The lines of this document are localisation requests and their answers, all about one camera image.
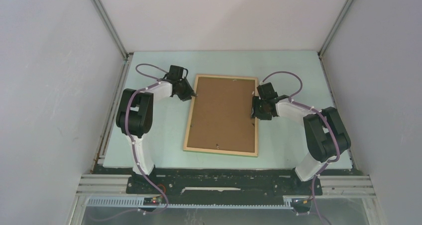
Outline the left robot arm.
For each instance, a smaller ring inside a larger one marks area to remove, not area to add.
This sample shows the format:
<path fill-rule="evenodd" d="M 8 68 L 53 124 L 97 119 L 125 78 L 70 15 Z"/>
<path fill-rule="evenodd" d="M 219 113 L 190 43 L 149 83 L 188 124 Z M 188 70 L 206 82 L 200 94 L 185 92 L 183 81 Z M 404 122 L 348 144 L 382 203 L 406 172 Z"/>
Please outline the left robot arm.
<path fill-rule="evenodd" d="M 157 179 L 151 176 L 155 165 L 145 142 L 145 135 L 153 124 L 154 103 L 177 96 L 181 101 L 191 100 L 196 93 L 187 80 L 187 68 L 171 65 L 169 70 L 158 66 L 140 63 L 135 66 L 140 75 L 152 78 L 155 83 L 141 89 L 124 89 L 116 115 L 116 126 L 120 128 L 131 146 L 136 174 L 143 175 L 138 187 L 145 193 L 157 188 Z"/>

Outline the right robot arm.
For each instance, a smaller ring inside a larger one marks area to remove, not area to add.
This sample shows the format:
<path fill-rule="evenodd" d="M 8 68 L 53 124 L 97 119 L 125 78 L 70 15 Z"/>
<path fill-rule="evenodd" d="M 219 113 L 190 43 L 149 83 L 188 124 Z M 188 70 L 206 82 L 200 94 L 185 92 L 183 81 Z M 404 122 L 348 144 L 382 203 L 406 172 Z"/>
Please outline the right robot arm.
<path fill-rule="evenodd" d="M 291 191 L 302 194 L 309 188 L 309 180 L 338 161 L 341 154 L 351 147 L 349 134 L 334 107 L 318 111 L 286 95 L 279 96 L 271 83 L 259 85 L 257 92 L 258 95 L 252 99 L 252 118 L 271 120 L 286 117 L 305 130 L 308 153 L 294 168 L 293 178 L 289 181 Z"/>

